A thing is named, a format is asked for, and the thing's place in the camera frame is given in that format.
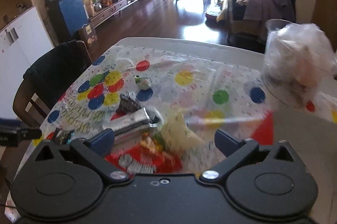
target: plastic bag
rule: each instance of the plastic bag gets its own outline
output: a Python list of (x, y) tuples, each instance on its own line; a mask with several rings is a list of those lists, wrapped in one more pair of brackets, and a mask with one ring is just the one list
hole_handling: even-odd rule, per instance
[(267, 25), (263, 77), (289, 88), (305, 105), (316, 94), (319, 82), (337, 73), (331, 43), (315, 24), (291, 23), (274, 31), (271, 25)]

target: red bag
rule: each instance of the red bag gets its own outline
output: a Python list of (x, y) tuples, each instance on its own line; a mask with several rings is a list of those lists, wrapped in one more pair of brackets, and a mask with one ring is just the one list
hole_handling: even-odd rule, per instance
[(173, 173), (182, 168), (179, 157), (167, 152), (152, 153), (136, 145), (127, 151), (110, 154), (107, 161), (127, 173)]

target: wooden floor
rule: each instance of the wooden floor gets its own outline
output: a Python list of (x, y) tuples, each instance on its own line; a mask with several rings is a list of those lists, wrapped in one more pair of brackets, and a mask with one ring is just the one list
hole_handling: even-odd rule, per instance
[(205, 18), (203, 0), (139, 0), (96, 28), (98, 43), (90, 48), (96, 59), (119, 40), (131, 36), (178, 38), (239, 47), (264, 53), (264, 45), (247, 37), (231, 37)]

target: tv stand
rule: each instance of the tv stand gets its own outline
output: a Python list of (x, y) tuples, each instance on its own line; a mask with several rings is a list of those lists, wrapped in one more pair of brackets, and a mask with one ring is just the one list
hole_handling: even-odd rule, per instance
[(135, 3), (138, 0), (119, 0), (109, 7), (103, 7), (102, 10), (96, 12), (93, 16), (89, 17), (90, 23), (96, 28), (98, 25), (102, 24), (108, 18), (119, 14), (121, 16), (121, 11)]

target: wooden chair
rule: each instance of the wooden chair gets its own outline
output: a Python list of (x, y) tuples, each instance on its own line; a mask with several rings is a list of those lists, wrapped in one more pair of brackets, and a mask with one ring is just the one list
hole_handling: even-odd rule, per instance
[[(83, 56), (83, 60), (85, 61), (86, 69), (87, 69), (92, 64), (92, 61), (87, 51), (87, 48), (85, 46), (85, 43), (83, 41), (77, 41), (77, 46), (78, 46), (79, 52)], [(48, 114), (36, 103), (36, 101), (32, 99), (35, 93), (37, 93), (37, 91), (36, 91), (36, 88), (34, 87), (34, 84), (30, 80), (24, 79), (21, 85), (19, 86), (19, 89), (16, 92), (14, 102), (13, 102), (14, 113), (24, 123), (26, 123), (28, 126), (31, 126), (31, 127), (40, 126), (41, 121), (36, 120), (36, 118), (34, 118), (30, 113), (26, 111), (26, 108), (29, 103), (31, 103), (32, 107), (37, 111), (39, 115), (41, 115), (43, 119), (45, 119)]]

